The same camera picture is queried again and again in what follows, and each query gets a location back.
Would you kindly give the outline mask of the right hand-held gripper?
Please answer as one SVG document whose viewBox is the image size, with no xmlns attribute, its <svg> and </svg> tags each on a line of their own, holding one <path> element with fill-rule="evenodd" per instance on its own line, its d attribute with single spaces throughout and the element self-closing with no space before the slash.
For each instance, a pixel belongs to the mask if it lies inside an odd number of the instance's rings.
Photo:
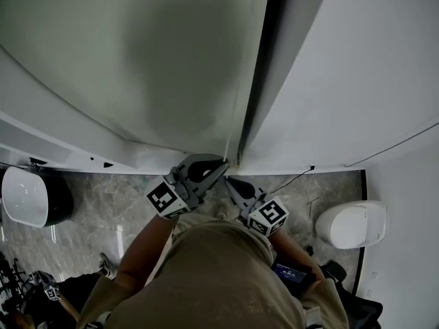
<svg viewBox="0 0 439 329">
<path fill-rule="evenodd" d="M 225 177 L 224 186 L 248 229 L 270 236 L 286 222 L 288 210 L 282 201 L 277 196 L 264 194 L 259 185 L 250 180 Z"/>
</svg>

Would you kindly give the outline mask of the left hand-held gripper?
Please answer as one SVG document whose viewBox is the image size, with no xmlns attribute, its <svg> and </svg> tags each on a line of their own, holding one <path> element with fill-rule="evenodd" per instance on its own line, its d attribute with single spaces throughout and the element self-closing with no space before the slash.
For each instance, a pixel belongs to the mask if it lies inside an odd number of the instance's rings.
<svg viewBox="0 0 439 329">
<path fill-rule="evenodd" d="M 160 175 L 148 184 L 147 200 L 162 218 L 176 218 L 191 212 L 228 167 L 228 160 L 215 154 L 187 156 L 167 175 Z"/>
</svg>

